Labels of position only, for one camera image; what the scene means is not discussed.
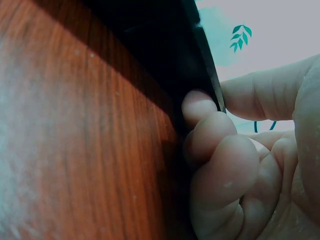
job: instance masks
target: wood grain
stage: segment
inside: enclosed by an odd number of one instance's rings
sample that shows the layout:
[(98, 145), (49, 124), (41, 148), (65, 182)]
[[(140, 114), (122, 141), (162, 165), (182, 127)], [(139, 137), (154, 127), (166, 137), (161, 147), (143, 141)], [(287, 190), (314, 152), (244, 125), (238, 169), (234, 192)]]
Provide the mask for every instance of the wood grain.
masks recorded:
[(170, 106), (80, 1), (0, 1), (0, 239), (191, 239)]

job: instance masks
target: wooden furniture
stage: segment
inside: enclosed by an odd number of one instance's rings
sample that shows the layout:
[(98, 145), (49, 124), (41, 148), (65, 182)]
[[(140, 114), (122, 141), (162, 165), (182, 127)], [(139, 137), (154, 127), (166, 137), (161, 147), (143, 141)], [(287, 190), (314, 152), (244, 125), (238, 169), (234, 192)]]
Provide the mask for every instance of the wooden furniture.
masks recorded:
[(0, 1), (0, 239), (192, 239), (170, 112), (80, 1)]

